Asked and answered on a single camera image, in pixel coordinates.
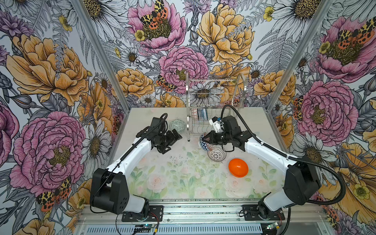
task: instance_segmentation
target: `red wire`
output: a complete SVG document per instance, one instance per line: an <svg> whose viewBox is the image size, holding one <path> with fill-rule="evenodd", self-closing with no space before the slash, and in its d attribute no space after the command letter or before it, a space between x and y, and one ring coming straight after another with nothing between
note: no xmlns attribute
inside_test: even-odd
<svg viewBox="0 0 376 235"><path fill-rule="evenodd" d="M278 217L279 217L279 220L280 220L280 224L282 225L282 218L281 216L277 213Z"/></svg>
<svg viewBox="0 0 376 235"><path fill-rule="evenodd" d="M157 221L158 221L158 223L159 223L159 219L158 219L158 217L157 217L153 212L150 212L150 214L152 214L155 218L157 218Z"/></svg>

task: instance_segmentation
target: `wire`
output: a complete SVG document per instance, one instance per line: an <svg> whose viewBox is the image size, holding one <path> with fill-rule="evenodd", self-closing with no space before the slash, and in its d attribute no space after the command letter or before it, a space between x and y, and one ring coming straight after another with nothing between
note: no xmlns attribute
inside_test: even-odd
<svg viewBox="0 0 376 235"><path fill-rule="evenodd" d="M244 217L244 213L243 215L240 215L240 213L242 213L243 210L239 211L239 217Z"/></svg>
<svg viewBox="0 0 376 235"><path fill-rule="evenodd" d="M94 194L94 197L93 199L91 200L91 203L90 203L90 210L91 212L95 213L95 214L101 214L101 213L106 213L107 211L102 211L102 212L96 212L96 211L93 211L92 208L91 208L91 205L94 203L94 198L97 196L99 190L105 185L105 183L107 182L108 178L111 176L111 174L113 173L113 171L118 168L120 166L120 163L132 152L133 149L135 149L137 147L137 145L139 145L139 143L141 143L142 140L145 139L145 137L150 134L152 131L154 131L155 129L157 129L161 124L165 124L167 125L167 122L166 122L166 119L167 119L167 116L168 114L167 113L164 113L161 115L160 119L162 119L156 126L152 127L151 129L148 129L148 131L135 143L133 144L127 152L125 152L125 154L121 157L120 159L120 162L116 165L116 167L114 167L112 169L112 171L108 174L106 180L103 182L103 184L99 187L99 189L97 190L97 192ZM164 133L164 131L167 129L166 126L164 126L163 128L163 131L162 133Z"/></svg>
<svg viewBox="0 0 376 235"><path fill-rule="evenodd" d="M286 225L283 228L283 231L280 235L284 235L286 233L288 225L290 224L290 218L291 218L291 207L288 208Z"/></svg>
<svg viewBox="0 0 376 235"><path fill-rule="evenodd" d="M233 111L239 117L239 119L241 120L241 122L243 123L243 125L246 127L247 131L249 131L249 133L252 135L252 137L258 143L260 143L261 145L267 147L268 149L272 150L273 152L278 153L279 155L281 155L281 156L283 156L283 157L285 157L287 159L291 159L291 160L294 160L296 162L305 163L305 164L313 165L313 166L319 167L321 169L324 169L324 170L330 172L334 177L337 178L338 182L340 183L341 189L340 189L340 194L338 194L333 200L326 201L326 202L320 202L320 201L315 201L315 200L307 200L307 202L313 203L313 204L317 204L317 205L332 205L332 204L340 202L345 197L345 194L346 194L346 183L345 183L345 180L342 178L341 175L337 174L337 172L335 172L333 169L331 169L331 168L329 168L329 167L327 167L325 165L314 163L312 161L301 160L300 158L294 158L294 157L291 157L291 156L287 156L286 153L284 153L284 152L282 152L282 151L274 148L273 146L270 146L267 143L262 143L262 141L259 138L257 138L257 136L248 127L246 121L244 121L244 119L240 115L240 113L232 105L224 105L223 106L222 112L221 112L221 119L223 117L223 113L224 113L224 110L226 109L226 107L230 107L231 109L233 109Z"/></svg>
<svg viewBox="0 0 376 235"><path fill-rule="evenodd" d="M116 220L115 220L115 227L116 227L116 231L118 231L118 234L119 235L121 235L121 233L119 232L119 229L117 228L117 217L119 216L120 214L118 214L117 216L116 216Z"/></svg>

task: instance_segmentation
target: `yellow flower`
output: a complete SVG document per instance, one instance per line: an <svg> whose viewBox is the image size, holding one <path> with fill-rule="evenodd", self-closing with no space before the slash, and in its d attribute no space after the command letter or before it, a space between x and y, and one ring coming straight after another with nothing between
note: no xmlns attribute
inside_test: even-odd
<svg viewBox="0 0 376 235"><path fill-rule="evenodd" d="M77 192L73 194L68 200L68 204L71 206L66 210L65 214L72 217L71 221L67 224L67 227L74 233L76 229L76 224L81 215L82 210L85 205L89 204L90 201L90 190L91 190L92 179L85 180L77 189Z"/></svg>
<svg viewBox="0 0 376 235"><path fill-rule="evenodd" d="M105 122L105 127L112 132L112 111L111 102L105 95L107 91L95 83L94 89L90 90L90 95L83 96L80 105L77 107L79 120L84 123L94 121L95 124L101 119Z"/></svg>
<svg viewBox="0 0 376 235"><path fill-rule="evenodd" d="M43 223L39 219L32 219L28 224L20 228L13 235L54 235L55 222L45 219Z"/></svg>
<svg viewBox="0 0 376 235"><path fill-rule="evenodd" d="M221 103L232 100L235 92L235 84L240 73L243 74L245 79L249 77L249 71L251 67L247 66L242 68L241 66L232 66L231 64L224 63L222 65L214 66L213 70L209 73L220 79L231 79L232 81L220 81L219 86L224 87L224 93L221 93ZM239 94L239 88L244 90L244 83L242 79L239 79L238 89L236 94Z"/></svg>
<svg viewBox="0 0 376 235"><path fill-rule="evenodd" d="M135 37L137 41L144 41L145 40L145 33L142 30L137 30L135 32Z"/></svg>
<svg viewBox="0 0 376 235"><path fill-rule="evenodd" d="M23 56L7 56L6 67L14 77L14 82L20 86L21 94L42 94L40 102L50 98L52 93L61 94L73 106L80 96L89 91L86 69L83 67L73 48L63 45L64 59L61 66L60 78L56 78L55 48L52 39L45 38L43 42L35 36L25 34L13 37L13 44Z"/></svg>
<svg viewBox="0 0 376 235"><path fill-rule="evenodd" d="M214 48L214 62L236 65L242 61L242 57L249 55L249 49L255 32L252 27L225 38L237 27L245 24L244 16L238 14L228 5L218 5L218 13L214 16L210 11L201 19L197 33L205 40L202 45L212 45Z"/></svg>
<svg viewBox="0 0 376 235"><path fill-rule="evenodd" d="M66 31L71 31L72 32L72 26L70 26L68 24L68 20L67 18L65 18L64 16L59 16L59 21L60 23L63 25L63 28L66 30Z"/></svg>
<svg viewBox="0 0 376 235"><path fill-rule="evenodd" d="M121 58L121 54L118 48L115 48L115 53L117 57Z"/></svg>
<svg viewBox="0 0 376 235"><path fill-rule="evenodd" d="M323 42L320 46L320 48L318 49L318 51L321 53L321 54L325 54L326 51L329 49L330 47L330 42L326 41L326 42Z"/></svg>
<svg viewBox="0 0 376 235"><path fill-rule="evenodd" d="M345 180L345 197L332 206L348 215L358 213L358 221L369 223L376 218L376 159L360 144L342 143L337 151L342 167L333 167ZM332 185L327 181L319 193L328 200L334 199L340 192L340 184Z"/></svg>
<svg viewBox="0 0 376 235"><path fill-rule="evenodd" d="M353 194L360 200L370 199L370 190L366 186L362 186L358 183L354 185Z"/></svg>
<svg viewBox="0 0 376 235"><path fill-rule="evenodd" d="M271 21L273 19L273 17L271 16L273 12L274 9L272 6L265 8L265 14L263 15L264 20L266 20L267 22Z"/></svg>
<svg viewBox="0 0 376 235"><path fill-rule="evenodd" d="M161 100L156 100L154 107L183 108L185 107L185 104L179 97L166 93L164 96L161 96Z"/></svg>
<svg viewBox="0 0 376 235"><path fill-rule="evenodd" d="M285 142L286 147L290 147L294 138L294 127L293 127L293 117L279 115L276 120L276 126L278 127L279 133Z"/></svg>
<svg viewBox="0 0 376 235"><path fill-rule="evenodd" d="M154 87L156 84L153 84L153 80L139 70L133 70L131 68L119 70L116 73L116 78L125 97L127 97L128 94L132 94L141 98L141 96L152 94L155 91Z"/></svg>
<svg viewBox="0 0 376 235"><path fill-rule="evenodd" d="M284 70L280 70L277 73L271 72L265 74L265 76L262 76L262 82L259 82L254 86L255 96L261 95L262 97L265 97L268 94L273 93L280 79L282 78L283 72ZM291 102L292 98L295 96L295 83L296 76L292 75L285 88L283 89L281 95L279 96L279 100L284 105L288 105Z"/></svg>

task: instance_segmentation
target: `vent grille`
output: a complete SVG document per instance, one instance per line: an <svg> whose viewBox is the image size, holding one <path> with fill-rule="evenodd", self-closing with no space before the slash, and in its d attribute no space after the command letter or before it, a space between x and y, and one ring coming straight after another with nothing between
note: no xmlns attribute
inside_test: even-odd
<svg viewBox="0 0 376 235"><path fill-rule="evenodd" d="M89 225L86 235L118 235L115 225ZM134 225L118 225L119 232L122 235L132 234ZM143 232L137 234L153 234L154 230L150 232ZM159 235L174 235L174 234L248 234L248 233L262 233L261 225L259 223L252 224L161 224L159 226Z"/></svg>

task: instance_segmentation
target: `table surface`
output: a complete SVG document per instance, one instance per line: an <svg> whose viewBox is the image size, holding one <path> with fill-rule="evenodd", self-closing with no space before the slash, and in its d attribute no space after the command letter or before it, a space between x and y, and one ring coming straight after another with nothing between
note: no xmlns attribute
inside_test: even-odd
<svg viewBox="0 0 376 235"><path fill-rule="evenodd" d="M180 119L186 122L186 108L133 108L128 117L115 158L124 154L136 134L149 126L153 117L167 113L167 123ZM262 108L243 108L240 114L249 128L263 141L279 147L277 139ZM181 133L166 154L151 150L141 159L127 179L129 192L148 198L160 199L259 199L284 184L282 173L255 155L240 149L227 153L225 160L214 162L199 147L199 136ZM234 177L228 169L229 161L243 159L249 167L246 177Z"/></svg>

